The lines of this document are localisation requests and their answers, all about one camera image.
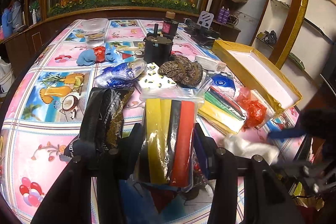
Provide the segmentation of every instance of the yellow strip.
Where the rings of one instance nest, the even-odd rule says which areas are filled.
[[[158,148],[160,147],[160,161],[163,167],[164,176],[166,178],[167,174],[167,162],[166,162],[166,154],[168,151],[167,148],[167,138],[168,138],[168,129],[169,129],[169,119],[170,119],[170,109],[171,109],[171,100],[169,99],[162,99],[160,101],[161,107],[161,122],[162,122],[162,133],[159,136],[159,144]]]
[[[148,163],[151,183],[166,183],[163,166],[160,160],[160,136],[162,135],[160,99],[146,100],[146,126]]]

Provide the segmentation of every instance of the green strip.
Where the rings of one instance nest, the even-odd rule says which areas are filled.
[[[205,93],[205,100],[207,100],[209,103],[215,105],[219,109],[223,110],[227,114],[231,115],[232,117],[238,119],[239,121],[242,121],[243,119],[237,115],[235,115],[232,111],[228,109],[227,106],[223,105],[220,101],[218,101],[214,96],[212,96],[209,92]]]

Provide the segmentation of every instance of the spray can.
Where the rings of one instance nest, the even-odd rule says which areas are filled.
[[[218,22],[221,22],[221,21],[222,21],[224,12],[225,12],[225,8],[224,8],[224,6],[223,6],[222,8],[219,9],[219,12],[218,12],[218,17],[217,17],[217,21],[218,21]]]
[[[229,11],[229,9],[225,9],[225,11],[224,11],[224,15],[223,15],[223,17],[222,17],[222,21],[221,21],[221,22],[224,23],[224,24],[226,24],[226,22],[227,22],[229,16],[230,16],[230,11]]]

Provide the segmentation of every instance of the plastic ziplock bag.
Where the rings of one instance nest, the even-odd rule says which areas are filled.
[[[258,100],[252,100],[249,89],[241,88],[236,101],[249,114],[244,128],[256,127],[264,121],[267,108]]]
[[[143,60],[121,63],[103,69],[102,74],[95,77],[94,81],[100,88],[128,88],[144,70],[147,70],[147,63]]]
[[[205,102],[198,114],[224,134],[237,134],[248,117],[244,109],[215,86],[205,93]]]
[[[76,155],[93,158],[113,147],[122,138],[124,104],[132,89],[111,90],[92,88],[79,134],[65,148],[60,160],[70,161]]]
[[[148,163],[146,170],[140,160],[140,180],[147,177],[149,181],[144,182],[188,187],[192,184],[194,124],[197,110],[204,103],[204,90],[144,89],[140,100],[146,102],[142,150],[147,150]],[[148,176],[141,174],[148,171]]]

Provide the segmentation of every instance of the printed tablecloth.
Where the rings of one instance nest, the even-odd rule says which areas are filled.
[[[143,39],[153,32],[153,20],[111,20],[105,34],[106,47],[113,49],[114,63],[141,59]],[[172,53],[194,61],[196,55],[217,58],[211,51],[199,47],[180,24],[174,38]],[[30,223],[38,205],[66,163],[59,160],[65,147],[79,133],[88,95],[95,86],[94,77],[110,65],[78,66],[76,59],[86,49],[81,20],[64,29],[43,51],[29,69],[5,116],[1,129],[0,192],[23,223]],[[235,84],[241,85],[235,78]],[[123,110],[123,134],[126,136],[136,122],[141,122],[144,103],[135,90]],[[257,130],[250,128],[239,135],[252,142],[265,142],[270,130],[294,126],[298,113],[294,108]],[[221,144],[223,134],[201,117],[197,118],[205,134]],[[280,157],[293,159],[302,139],[283,139],[275,143]],[[177,195],[158,208],[157,193],[139,183],[120,181],[125,213],[132,223],[206,223],[211,207],[211,193],[205,187],[194,197]],[[239,180],[237,223],[244,214],[244,186]],[[92,223],[99,223],[96,202],[96,183],[92,179]]]

